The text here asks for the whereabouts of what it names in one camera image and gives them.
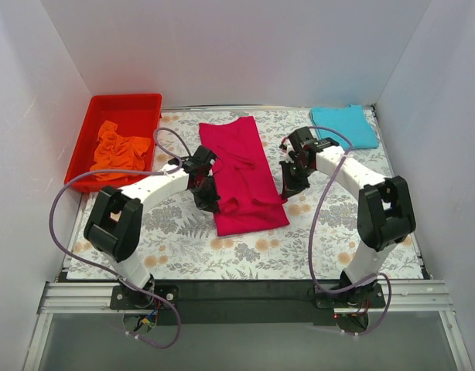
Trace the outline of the magenta t shirt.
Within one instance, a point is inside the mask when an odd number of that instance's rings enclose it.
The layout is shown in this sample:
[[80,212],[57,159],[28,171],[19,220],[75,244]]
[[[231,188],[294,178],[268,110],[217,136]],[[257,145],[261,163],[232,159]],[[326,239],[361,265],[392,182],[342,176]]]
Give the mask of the magenta t shirt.
[[201,144],[217,155],[213,168],[219,237],[273,230],[289,225],[268,165],[255,119],[199,125]]

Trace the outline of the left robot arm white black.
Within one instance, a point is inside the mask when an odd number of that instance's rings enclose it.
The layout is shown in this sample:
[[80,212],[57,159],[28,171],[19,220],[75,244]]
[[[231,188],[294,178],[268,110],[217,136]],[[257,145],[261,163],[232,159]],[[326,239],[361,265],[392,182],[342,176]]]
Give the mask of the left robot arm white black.
[[196,207],[218,213],[217,186],[212,168],[217,155],[199,146],[193,155],[174,158],[154,175],[121,187],[104,187],[97,195],[84,229],[84,238],[111,263],[125,297],[139,309],[155,298],[155,279],[137,251],[145,211],[177,193],[191,191]]

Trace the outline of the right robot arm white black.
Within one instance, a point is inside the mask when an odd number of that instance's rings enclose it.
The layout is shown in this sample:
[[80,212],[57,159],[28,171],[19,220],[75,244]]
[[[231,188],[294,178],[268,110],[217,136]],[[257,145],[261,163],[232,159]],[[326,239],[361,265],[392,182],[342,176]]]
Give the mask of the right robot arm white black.
[[357,307],[380,276],[380,269],[395,246],[416,228],[408,183],[370,170],[349,156],[349,151],[332,138],[318,139],[309,127],[294,130],[279,146],[284,154],[283,199],[309,188],[314,172],[329,176],[357,201],[357,232],[360,237],[353,260],[343,269],[339,282],[325,288],[313,280],[315,289],[338,297],[345,305]]

